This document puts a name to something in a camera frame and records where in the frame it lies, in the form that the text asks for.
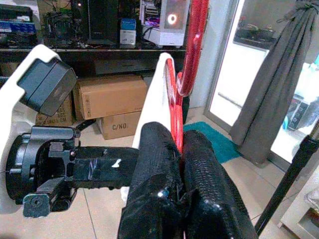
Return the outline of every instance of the black shelf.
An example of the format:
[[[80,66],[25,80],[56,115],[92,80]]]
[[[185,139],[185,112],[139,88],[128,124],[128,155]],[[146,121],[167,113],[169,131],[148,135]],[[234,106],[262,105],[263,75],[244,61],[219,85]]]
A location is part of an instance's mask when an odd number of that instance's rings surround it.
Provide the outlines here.
[[[174,59],[183,59],[184,48],[112,48],[112,49],[52,49],[59,54],[62,61],[93,61],[93,60],[129,60],[157,59],[161,53],[167,52]],[[26,48],[0,48],[0,62],[21,62],[31,51]]]

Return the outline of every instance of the black stand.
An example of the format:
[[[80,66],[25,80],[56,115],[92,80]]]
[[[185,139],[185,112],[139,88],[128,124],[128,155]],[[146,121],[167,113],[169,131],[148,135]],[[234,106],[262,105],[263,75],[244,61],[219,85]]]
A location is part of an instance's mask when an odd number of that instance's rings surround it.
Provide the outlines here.
[[[309,135],[305,137],[300,144],[300,148],[293,158],[292,164],[288,168],[286,174],[281,180],[278,188],[274,192],[268,205],[261,214],[258,222],[255,225],[257,235],[260,235],[270,218],[273,216],[277,207],[285,197],[291,185],[297,178],[300,171],[306,166],[311,156],[318,150],[319,140],[312,139]]]

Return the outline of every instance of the box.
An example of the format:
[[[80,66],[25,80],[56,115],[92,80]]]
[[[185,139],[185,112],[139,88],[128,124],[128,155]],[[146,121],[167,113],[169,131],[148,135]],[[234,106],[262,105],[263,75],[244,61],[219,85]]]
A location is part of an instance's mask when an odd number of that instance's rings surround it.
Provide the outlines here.
[[[48,117],[43,114],[37,114],[35,119],[36,125],[45,126],[71,126],[73,123],[71,95],[64,100],[63,104],[53,116]]]
[[[136,75],[91,77],[80,79],[74,92],[75,112],[90,120],[141,111],[147,86]]]
[[[136,20],[131,19],[131,18],[122,18],[121,29],[122,30],[135,30],[136,29]]]
[[[120,44],[135,45],[136,31],[120,30]]]
[[[82,113],[81,113],[80,94],[79,94],[79,90],[77,89],[77,87],[78,87],[78,84],[75,85],[75,88],[73,88],[73,91],[72,91],[73,103],[74,103],[74,113],[75,113],[75,119],[77,121],[82,121],[82,120],[84,120],[84,118],[83,118]]]
[[[104,139],[134,135],[141,112],[133,112],[98,119],[98,125]]]

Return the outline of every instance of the glass door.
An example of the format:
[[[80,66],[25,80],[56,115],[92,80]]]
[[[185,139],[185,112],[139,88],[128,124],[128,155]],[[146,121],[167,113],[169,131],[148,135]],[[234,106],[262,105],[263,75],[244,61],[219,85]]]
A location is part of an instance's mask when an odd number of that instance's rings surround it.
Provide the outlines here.
[[[295,0],[239,1],[206,107],[207,116],[227,131],[237,120],[269,49],[287,24],[276,21],[295,3]],[[309,54],[316,51],[319,54],[318,34],[312,46],[317,47]],[[304,63],[291,106],[271,148],[276,157],[288,163],[319,118],[319,58],[316,62],[310,58]]]

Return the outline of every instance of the white computer case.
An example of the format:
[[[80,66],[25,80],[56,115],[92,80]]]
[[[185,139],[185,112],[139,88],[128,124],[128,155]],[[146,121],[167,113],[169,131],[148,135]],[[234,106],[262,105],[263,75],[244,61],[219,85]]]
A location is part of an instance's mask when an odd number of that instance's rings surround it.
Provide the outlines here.
[[[144,39],[158,46],[183,46],[190,0],[162,0],[160,8],[154,2],[141,0],[140,3]],[[159,27],[147,26],[148,16],[159,16]]]

